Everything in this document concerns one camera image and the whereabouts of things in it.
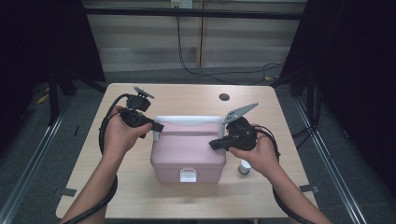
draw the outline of person's left arm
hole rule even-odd
[[[121,107],[116,106],[111,114],[120,110]],[[112,117],[106,128],[102,159],[81,193],[62,218],[61,223],[65,223],[91,209],[107,196],[125,154],[134,146],[139,136],[150,131],[151,126],[148,123],[138,128],[131,128],[122,121],[120,115]],[[104,223],[105,214],[106,206],[80,223]]]

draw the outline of forearm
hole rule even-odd
[[[289,210],[298,216],[314,223],[331,223],[290,180],[284,170],[279,166],[268,177],[279,198]]]
[[[61,223],[76,217],[101,202],[110,191],[122,156],[102,157],[87,184],[69,208]],[[106,208],[85,219],[81,223],[100,223],[105,219]]]

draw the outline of pink box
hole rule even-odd
[[[151,165],[161,183],[218,183],[226,163],[225,150],[209,142],[224,135],[220,117],[162,116],[154,134]]]

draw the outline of gray carpet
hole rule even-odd
[[[207,73],[223,72],[234,69],[205,69]],[[268,77],[278,75],[280,68],[266,73]],[[218,78],[227,79],[232,83],[251,84],[262,79],[263,73],[221,75]],[[132,73],[106,74],[107,83],[200,83],[226,84],[212,77],[195,77],[182,69],[162,71],[142,71]],[[265,85],[271,81],[261,81]],[[85,141],[92,120],[102,100],[103,94],[84,84],[77,83],[78,92],[64,114],[63,123],[55,135],[49,151],[39,166],[31,186],[25,195],[21,206],[12,223],[56,223],[59,219],[55,210],[60,197],[54,195],[57,188],[64,188],[70,176],[78,154]],[[291,133],[297,133],[304,128],[304,123],[298,112],[294,99],[290,96],[289,86],[276,88],[276,94],[282,106]],[[47,126],[49,119],[48,102],[43,105],[31,103],[22,120],[20,132],[9,145],[7,155],[0,163],[1,201],[3,205],[8,194],[13,190],[17,177],[21,175]],[[345,138],[343,129],[337,123],[331,112],[323,106],[318,129],[324,138],[333,159],[340,172],[357,199],[368,223],[393,223],[396,220],[396,202],[376,173],[362,160],[355,145]],[[299,145],[303,137],[295,139]],[[330,179],[313,144],[308,139],[300,148],[299,154],[310,183],[318,186],[316,193],[319,208],[334,223],[353,223],[344,204]],[[177,223],[176,220],[108,220],[106,223]],[[244,220],[199,220],[198,223],[244,223]],[[288,223],[285,218],[264,219],[262,223]]]

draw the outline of table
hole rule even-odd
[[[63,196],[57,211],[62,217],[92,174],[101,158],[98,146],[99,127],[113,101],[123,93],[135,94],[131,83],[110,84],[92,123],[76,166],[67,184],[76,189],[75,197]],[[230,85],[139,84],[155,96],[145,115],[154,119],[164,115],[201,115],[225,117],[227,112],[258,102],[244,117],[267,127],[274,134],[280,163],[297,186],[308,184],[303,165],[292,141],[276,93],[271,87]],[[228,101],[219,96],[226,93]],[[111,218],[264,218],[286,217],[276,204],[272,187],[261,174],[250,171],[240,175],[240,159],[227,153],[218,184],[161,184],[150,164],[152,133],[139,139],[119,169],[119,188],[108,204],[106,217]],[[305,194],[316,204],[312,192]]]

